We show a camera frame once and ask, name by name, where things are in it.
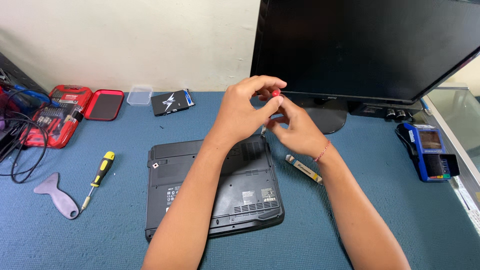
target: red thread bracelet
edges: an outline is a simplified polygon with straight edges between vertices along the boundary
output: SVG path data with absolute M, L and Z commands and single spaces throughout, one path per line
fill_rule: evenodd
M 328 140 L 328 144 L 327 144 L 327 146 L 325 146 L 324 151 L 320 155 L 318 155 L 318 157 L 316 159 L 314 159 L 313 161 L 317 162 L 324 155 L 325 151 L 327 151 L 327 148 L 328 148 L 329 145 L 330 145 L 330 140 Z

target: yellow screwdriver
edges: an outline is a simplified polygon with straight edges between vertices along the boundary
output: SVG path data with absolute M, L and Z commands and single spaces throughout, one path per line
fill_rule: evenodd
M 115 153 L 111 152 L 111 151 L 107 152 L 103 156 L 102 161 L 100 162 L 100 166 L 98 167 L 98 170 L 96 171 L 96 177 L 93 180 L 93 182 L 90 184 L 92 186 L 92 189 L 90 190 L 90 193 L 88 194 L 87 198 L 85 198 L 85 202 L 82 205 L 82 209 L 80 210 L 80 213 L 83 210 L 85 210 L 85 208 L 87 207 L 88 202 L 90 201 L 90 196 L 92 195 L 93 189 L 100 186 L 100 183 L 102 183 L 102 179 L 105 177 L 107 172 L 110 170 L 110 167 L 112 167 L 114 158 L 115 158 Z

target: monitor stand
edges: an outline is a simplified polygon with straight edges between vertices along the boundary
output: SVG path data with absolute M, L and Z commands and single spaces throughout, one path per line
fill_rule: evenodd
M 292 101 L 307 111 L 323 134 L 341 129 L 347 120 L 348 107 L 345 100 L 299 98 Z

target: blue work mat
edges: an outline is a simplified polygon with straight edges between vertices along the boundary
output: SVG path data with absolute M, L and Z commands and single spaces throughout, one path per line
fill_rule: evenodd
M 0 269 L 139 269 L 144 236 L 147 152 L 157 144 L 203 139 L 223 92 L 193 92 L 189 110 L 155 117 L 124 102 L 111 122 L 84 120 L 68 145 L 48 149 L 32 177 L 1 177 Z M 398 239 L 413 269 L 478 269 L 480 237 L 449 183 L 423 183 L 394 133 L 397 123 L 349 115 L 328 135 Z M 291 152 L 267 133 L 285 206 L 283 223 L 208 240 L 202 269 L 350 269 L 323 186 L 285 162 Z M 88 208 L 63 217 L 49 195 L 33 192 L 60 173 L 59 188 L 81 205 L 107 151 L 115 161 Z M 22 153 L 28 168 L 40 153 Z M 311 159 L 296 155 L 313 168 Z M 10 171 L 8 160 L 0 172 Z

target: clear plastic box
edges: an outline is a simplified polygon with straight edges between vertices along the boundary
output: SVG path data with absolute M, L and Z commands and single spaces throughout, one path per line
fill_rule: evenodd
M 150 106 L 153 88 L 149 86 L 134 86 L 127 97 L 128 104 L 132 106 Z

